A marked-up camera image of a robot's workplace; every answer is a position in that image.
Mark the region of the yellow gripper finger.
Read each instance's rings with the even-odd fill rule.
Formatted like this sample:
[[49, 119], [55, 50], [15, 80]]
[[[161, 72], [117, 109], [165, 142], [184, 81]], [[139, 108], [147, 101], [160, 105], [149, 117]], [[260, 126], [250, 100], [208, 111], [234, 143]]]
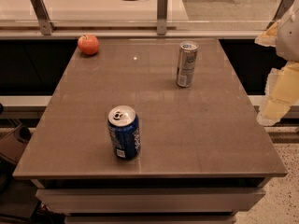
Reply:
[[272, 68], [265, 85], [257, 121], [263, 126], [278, 123], [299, 100], [299, 63]]
[[255, 43], [264, 47], [274, 47], [278, 33], [279, 21], [275, 21], [266, 31], [255, 38]]

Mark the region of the white rounded gripper body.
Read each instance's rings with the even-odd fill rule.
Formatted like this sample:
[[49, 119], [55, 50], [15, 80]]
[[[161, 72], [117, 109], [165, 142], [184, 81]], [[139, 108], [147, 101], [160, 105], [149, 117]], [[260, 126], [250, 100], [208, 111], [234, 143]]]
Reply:
[[299, 0], [295, 0], [278, 24], [277, 56], [299, 62]]

